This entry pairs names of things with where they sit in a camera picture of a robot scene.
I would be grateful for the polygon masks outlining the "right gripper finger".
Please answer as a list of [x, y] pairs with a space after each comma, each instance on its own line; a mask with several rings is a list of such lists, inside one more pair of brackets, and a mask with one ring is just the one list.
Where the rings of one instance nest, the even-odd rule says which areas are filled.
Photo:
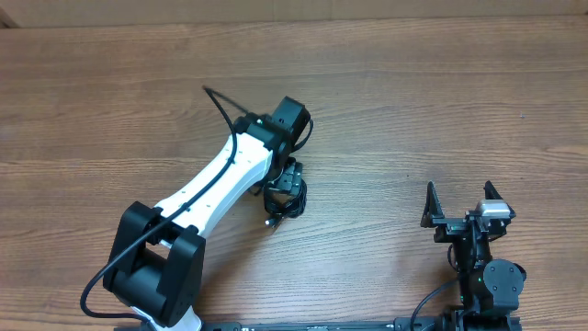
[[[487, 200], [501, 200], [502, 196], [498, 193], [498, 191], [496, 190], [496, 188], [494, 187], [494, 185], [492, 184], [492, 182], [490, 180], [487, 180], [484, 184], [484, 192], [485, 192], [485, 198]], [[506, 204], [506, 206], [509, 209], [509, 217], [511, 219], [516, 217], [516, 213], [515, 210], [509, 205]]]
[[424, 211], [420, 225], [423, 228], [437, 227], [445, 219], [441, 203], [436, 194], [435, 183], [429, 181], [427, 184]]

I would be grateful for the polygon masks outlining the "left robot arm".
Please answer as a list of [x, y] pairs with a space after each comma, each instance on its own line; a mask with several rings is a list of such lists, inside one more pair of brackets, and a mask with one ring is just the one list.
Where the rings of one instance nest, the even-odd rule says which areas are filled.
[[304, 212], [307, 186], [293, 153], [313, 128], [305, 106], [284, 97], [273, 113], [246, 110], [229, 128], [219, 154], [181, 189], [152, 207], [135, 201], [120, 218], [103, 286], [140, 330], [202, 328], [193, 303], [206, 242], [246, 191], [263, 197], [268, 227]]

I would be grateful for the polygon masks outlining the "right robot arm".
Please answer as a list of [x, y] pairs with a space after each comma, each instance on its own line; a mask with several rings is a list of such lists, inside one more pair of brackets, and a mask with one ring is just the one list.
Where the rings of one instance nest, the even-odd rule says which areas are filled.
[[[423, 228], [435, 229], [434, 241], [448, 243], [447, 259], [456, 271], [454, 280], [441, 285], [419, 302], [411, 315], [414, 330], [520, 330], [511, 313], [519, 308], [526, 271], [520, 265], [492, 257], [490, 243], [507, 234], [514, 209], [497, 192], [492, 182], [484, 184], [484, 198], [461, 218], [447, 218], [435, 191], [427, 184]], [[458, 285], [459, 305], [449, 306], [430, 323], [417, 315], [424, 304], [453, 285]]]

